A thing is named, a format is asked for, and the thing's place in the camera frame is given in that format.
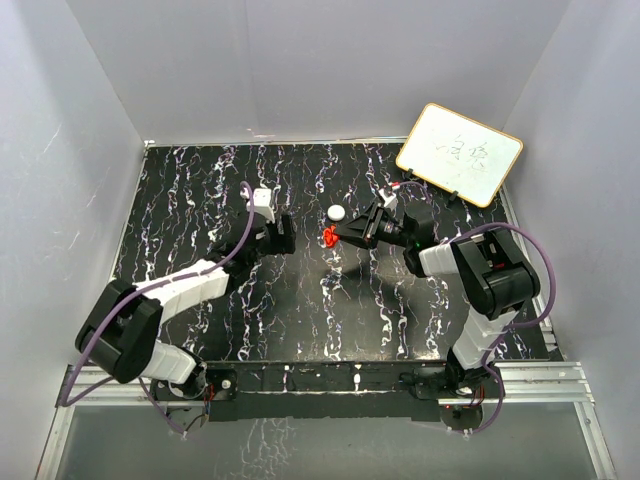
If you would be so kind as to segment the red ball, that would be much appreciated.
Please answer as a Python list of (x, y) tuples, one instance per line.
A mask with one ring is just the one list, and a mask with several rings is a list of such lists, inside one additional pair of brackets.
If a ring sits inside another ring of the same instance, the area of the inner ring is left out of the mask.
[(334, 248), (340, 240), (340, 236), (336, 233), (336, 225), (326, 227), (323, 230), (322, 238), (326, 248)]

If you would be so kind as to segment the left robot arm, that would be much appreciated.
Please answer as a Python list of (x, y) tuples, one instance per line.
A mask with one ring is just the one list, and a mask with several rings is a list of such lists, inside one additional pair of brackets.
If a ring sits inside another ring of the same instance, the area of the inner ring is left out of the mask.
[(110, 281), (75, 339), (75, 347), (113, 380), (146, 377), (194, 399), (206, 387), (205, 362), (187, 349), (158, 339), (161, 326), (205, 301), (244, 285), (265, 256), (295, 252), (292, 218), (269, 221), (257, 215), (250, 230), (216, 242), (207, 256), (172, 275), (150, 282)]

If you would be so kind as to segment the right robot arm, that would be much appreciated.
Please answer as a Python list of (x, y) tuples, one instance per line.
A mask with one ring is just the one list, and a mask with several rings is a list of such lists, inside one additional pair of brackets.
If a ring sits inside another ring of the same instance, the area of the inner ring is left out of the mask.
[(418, 278), (455, 275), (460, 279), (469, 302), (462, 332), (442, 367), (432, 371), (420, 367), (400, 375), (414, 396), (435, 398), (452, 392), (466, 397), (495, 373), (491, 368), (494, 344), (525, 303), (540, 293), (539, 277), (512, 232), (512, 225), (494, 222), (440, 244), (430, 208), (410, 204), (398, 220), (380, 202), (347, 223), (324, 229), (328, 248), (343, 241), (372, 250), (384, 242), (403, 249), (409, 272)]

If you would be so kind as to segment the white earbud charging case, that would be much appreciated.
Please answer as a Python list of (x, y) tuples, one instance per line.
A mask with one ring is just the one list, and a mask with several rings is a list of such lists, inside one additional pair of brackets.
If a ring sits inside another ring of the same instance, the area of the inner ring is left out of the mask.
[(327, 216), (332, 222), (340, 222), (345, 218), (346, 211), (341, 205), (331, 205), (327, 209)]

